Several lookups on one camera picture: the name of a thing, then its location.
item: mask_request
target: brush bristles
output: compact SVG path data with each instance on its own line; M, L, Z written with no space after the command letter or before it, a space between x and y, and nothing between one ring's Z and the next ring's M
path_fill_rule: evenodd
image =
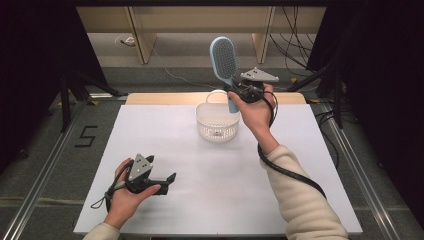
M232 79L238 73L237 52L228 38L219 39L213 46L216 73L223 79Z

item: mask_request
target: person's left hand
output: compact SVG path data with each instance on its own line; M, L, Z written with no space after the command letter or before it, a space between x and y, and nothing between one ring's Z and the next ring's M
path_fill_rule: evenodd
M129 162L130 158L123 161L119 167L115 170L115 176L118 175L120 170ZM125 177L128 173L122 174L118 180L125 181ZM152 196L160 189L160 185L153 185L139 194L134 194L128 191L127 188L121 188L115 191L111 200L111 207L108 215L106 216L104 223L107 223L118 230L124 225L124 223L131 218L138 208L138 205L146 198Z

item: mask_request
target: white basket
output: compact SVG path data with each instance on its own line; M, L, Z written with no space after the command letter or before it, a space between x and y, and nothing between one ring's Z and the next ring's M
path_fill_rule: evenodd
M209 96L214 93L227 94L223 90L214 90L206 97L206 102L197 105L197 129L200 136L208 141L227 142L237 134L240 112L230 113L228 103L209 102Z

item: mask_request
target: metal rail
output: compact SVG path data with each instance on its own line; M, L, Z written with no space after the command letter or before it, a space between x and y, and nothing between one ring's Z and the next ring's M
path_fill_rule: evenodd
M37 204L39 197L41 196L41 193L43 192L45 186L47 185L47 182L56 166L56 163L61 158L62 152L64 148L66 147L66 144L69 140L69 136L72 133L73 126L76 120L78 119L78 116L80 115L84 106L85 106L85 102L78 102L76 104L75 111L74 111L75 115L71 123L69 124L66 131L60 133L59 138L56 141L55 146L53 147L53 150L51 151L43 168L38 174L38 177L35 180L34 184L32 185L31 190L25 197L21 207L19 208L19 210L13 217L12 221L10 222L9 228L6 231L6 234L3 236L3 240L19 239L22 231L25 228L26 223L28 222L35 208L35 205Z
M331 110L331 107L328 103L325 103L322 104L322 109L323 111L328 112ZM339 129L333 119L330 119L329 122L331 129L333 130L333 133L337 139L337 142L346 157L346 160L353 172L353 175L355 176L356 181L358 182L358 185L361 188L365 200L367 201L384 238L389 240L401 239L389 213L386 211L386 208L378 197L377 192L374 190L374 187L372 186L367 174L362 168L362 165L359 162L355 151L350 145L349 140L347 139L343 129Z

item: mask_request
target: gray floor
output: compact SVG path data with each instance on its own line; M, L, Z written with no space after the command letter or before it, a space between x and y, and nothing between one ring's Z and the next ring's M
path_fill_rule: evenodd
M216 82L211 70L208 51L210 42L218 35L160 34L154 44L156 53L152 55L147 65L140 65L134 48L119 43L119 39L126 40L129 37L128 34L90 34L90 38L109 84L117 90L182 92L210 91L209 86L221 86ZM292 62L287 62L286 66L285 58L272 43L268 48L266 63L258 65L250 35L226 34L226 36L229 36L237 45L242 69L259 67L279 76L280 83L275 85L277 91L290 86L292 78L303 78L288 71L287 66L295 73L309 74L308 71ZM310 44L309 39L304 36L302 41L305 45ZM294 47L290 49L291 54L302 60L298 49ZM315 98L313 90L316 85L317 83L313 83L301 92L308 99ZM101 92L93 87L88 89L92 93ZM50 108L52 115L45 117L38 131L33 135L32 141L27 145L29 157L16 159L0 176L0 234L2 236L31 191L38 174L43 170L46 160L55 148L56 140L61 136L61 110L58 103L59 100L56 100L52 104ZM72 106L73 116L77 119L72 131L69 132L61 156L47 178L48 181L42 189L35 208L25 222L20 239L82 238L73 233L73 227L122 104L125 104L122 100L108 99L94 102L94 104L77 103ZM314 113L323 112L323 104L314 104L311 108ZM424 239L423 230L391 184L384 169L378 166L378 159L362 132L360 124L348 111L347 104L344 109L346 110L343 116L344 132L382 205L393 221L393 226L399 235L398 239ZM80 138L85 126L97 126L86 132L87 135L95 136L95 140L91 147L78 148L76 145L89 142L87 139ZM323 125L323 131L330 137L331 142L337 145L329 123ZM328 141L327 143L332 157L336 160L336 151ZM340 155L339 176L364 230L361 236L351 236L351 238L385 239L346 157L339 146L337 150Z

